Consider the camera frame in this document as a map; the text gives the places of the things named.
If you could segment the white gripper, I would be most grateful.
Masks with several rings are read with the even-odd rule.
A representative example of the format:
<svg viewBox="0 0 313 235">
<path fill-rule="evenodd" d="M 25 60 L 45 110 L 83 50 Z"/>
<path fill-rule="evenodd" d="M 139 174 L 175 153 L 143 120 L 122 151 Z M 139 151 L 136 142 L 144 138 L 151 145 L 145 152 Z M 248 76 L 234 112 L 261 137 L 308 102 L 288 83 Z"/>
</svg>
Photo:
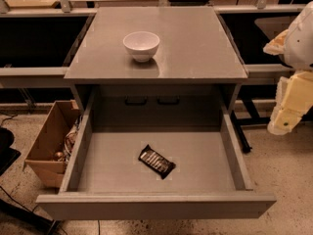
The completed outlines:
<svg viewBox="0 0 313 235">
<path fill-rule="evenodd" d="M 290 78 L 281 77 L 276 106 L 267 130 L 285 135 L 299 124 L 313 107 L 313 2 L 308 3 L 289 26 L 263 47 L 269 55 L 284 53 L 285 63 L 297 70 Z"/>
</svg>

